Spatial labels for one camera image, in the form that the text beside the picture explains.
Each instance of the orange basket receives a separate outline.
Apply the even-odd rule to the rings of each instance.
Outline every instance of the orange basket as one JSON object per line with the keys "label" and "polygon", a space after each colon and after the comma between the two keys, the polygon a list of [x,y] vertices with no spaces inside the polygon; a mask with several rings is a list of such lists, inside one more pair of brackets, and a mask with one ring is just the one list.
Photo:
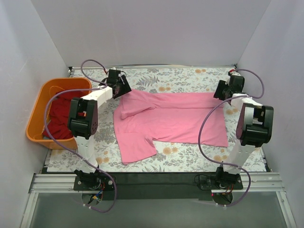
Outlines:
{"label": "orange basket", "polygon": [[[33,112],[28,122],[26,129],[27,137],[36,143],[40,143],[49,149],[63,149],[57,143],[51,139],[43,139],[44,123],[43,115],[44,110],[47,106],[48,101],[58,92],[68,90],[68,89],[90,89],[92,88],[91,82],[86,78],[81,77],[71,77],[71,78],[55,78],[46,82],[38,95]],[[84,91],[85,95],[89,94],[90,91]],[[49,122],[49,116],[47,111],[47,122]],[[60,139],[58,140],[67,148],[77,149],[77,144],[74,138],[70,139]]]}

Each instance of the white side wall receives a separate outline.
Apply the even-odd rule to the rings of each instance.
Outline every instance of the white side wall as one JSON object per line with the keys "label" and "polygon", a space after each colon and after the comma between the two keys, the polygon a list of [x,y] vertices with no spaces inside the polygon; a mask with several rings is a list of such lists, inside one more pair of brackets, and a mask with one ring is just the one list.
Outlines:
{"label": "white side wall", "polygon": [[238,62],[270,0],[32,0],[67,66]]}
{"label": "white side wall", "polygon": [[[272,0],[239,61],[240,68],[263,78],[266,90],[259,102],[274,107],[272,139],[264,150],[270,168],[281,174],[299,228],[304,227],[303,22],[303,1]],[[244,75],[245,91],[260,93],[258,80]]]}
{"label": "white side wall", "polygon": [[46,81],[67,67],[30,0],[0,0],[0,227],[17,228],[46,148],[25,129]]}

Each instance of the floral tablecloth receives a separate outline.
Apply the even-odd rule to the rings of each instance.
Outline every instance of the floral tablecloth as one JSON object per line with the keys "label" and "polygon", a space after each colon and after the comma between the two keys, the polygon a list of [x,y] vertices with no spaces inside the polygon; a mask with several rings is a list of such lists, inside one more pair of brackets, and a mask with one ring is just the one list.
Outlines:
{"label": "floral tablecloth", "polygon": [[[213,92],[220,79],[228,78],[230,68],[124,68],[131,88],[150,93]],[[85,70],[86,73],[102,80],[106,77],[101,69]],[[83,77],[80,70],[73,77]],[[119,99],[110,100],[98,110],[99,126],[95,134],[95,153],[99,167],[109,172],[191,172],[215,171],[217,164],[211,163],[201,155],[197,144],[157,142],[154,145],[157,155],[148,159],[123,165],[114,134],[113,111]],[[225,104],[224,115],[229,147],[203,145],[208,157],[225,160],[235,142],[235,128],[239,111]],[[71,172],[80,166],[80,160],[65,150],[53,150],[48,172]],[[256,149],[244,165],[248,171],[266,171],[261,150]]]}

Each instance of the black mount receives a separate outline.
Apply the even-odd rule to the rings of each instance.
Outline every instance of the black mount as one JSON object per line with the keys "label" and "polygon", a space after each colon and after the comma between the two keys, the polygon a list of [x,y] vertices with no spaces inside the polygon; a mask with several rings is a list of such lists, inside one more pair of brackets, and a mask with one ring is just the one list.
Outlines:
{"label": "black mount", "polygon": [[241,182],[241,177],[239,174],[231,174],[228,172],[224,172],[224,168],[222,165],[217,167],[216,173],[215,173],[215,180],[218,182],[221,186],[231,186],[232,184],[235,185],[238,182]]}
{"label": "black mount", "polygon": [[274,108],[243,103],[236,136],[241,145],[261,147],[271,139]]}
{"label": "black mount", "polygon": [[218,98],[221,101],[231,98],[233,94],[241,94],[245,84],[245,78],[243,76],[234,75],[233,72],[229,72],[229,83],[220,80],[218,87],[214,93],[214,98]]}
{"label": "black mount", "polygon": [[74,97],[71,101],[67,127],[74,137],[89,139],[98,127],[97,101]]}
{"label": "black mount", "polygon": [[122,71],[120,70],[110,69],[108,72],[108,77],[104,78],[102,81],[106,81],[108,86],[112,88],[113,99],[118,98],[131,91],[129,83],[126,79],[126,75],[122,74]]}
{"label": "black mount", "polygon": [[74,173],[77,175],[73,188],[75,191],[100,190],[101,185],[104,187],[104,191],[114,190],[113,182],[110,178],[100,172],[85,173],[75,170]]}
{"label": "black mount", "polygon": [[[109,178],[100,173],[77,174],[74,183],[76,191],[99,191],[97,185],[105,184],[107,191],[103,200],[113,200],[113,185]],[[115,179],[119,194],[118,200],[140,199],[199,199],[212,200],[211,190],[219,190],[215,172],[110,172]],[[241,178],[233,186],[234,190],[243,189]]]}

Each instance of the pink t-shirt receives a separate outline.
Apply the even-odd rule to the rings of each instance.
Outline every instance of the pink t-shirt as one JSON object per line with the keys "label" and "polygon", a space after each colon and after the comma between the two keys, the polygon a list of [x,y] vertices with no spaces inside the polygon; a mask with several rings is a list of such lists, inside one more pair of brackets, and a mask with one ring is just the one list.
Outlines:
{"label": "pink t-shirt", "polygon": [[[197,143],[200,126],[220,100],[213,93],[151,94],[133,89],[114,111],[114,129],[123,164],[156,154],[153,140]],[[201,144],[228,146],[223,108],[208,118]]]}

